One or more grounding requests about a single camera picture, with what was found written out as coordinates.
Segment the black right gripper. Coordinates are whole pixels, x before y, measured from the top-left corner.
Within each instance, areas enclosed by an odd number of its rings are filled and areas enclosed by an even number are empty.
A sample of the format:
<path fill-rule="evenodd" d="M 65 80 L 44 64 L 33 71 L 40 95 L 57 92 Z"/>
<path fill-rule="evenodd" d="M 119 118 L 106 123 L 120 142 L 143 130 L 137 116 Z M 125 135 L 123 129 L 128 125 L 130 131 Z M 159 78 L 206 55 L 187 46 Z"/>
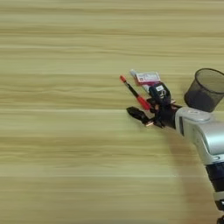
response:
<path fill-rule="evenodd" d="M 170 127 L 176 129 L 175 115 L 179 110 L 179 106 L 175 101 L 169 104 L 159 104 L 154 98 L 148 98 L 147 102 L 150 104 L 150 112 L 154 115 L 151 119 L 140 109 L 135 107 L 126 108 L 128 114 L 140 121 L 144 126 L 154 124 L 159 128 Z"/>

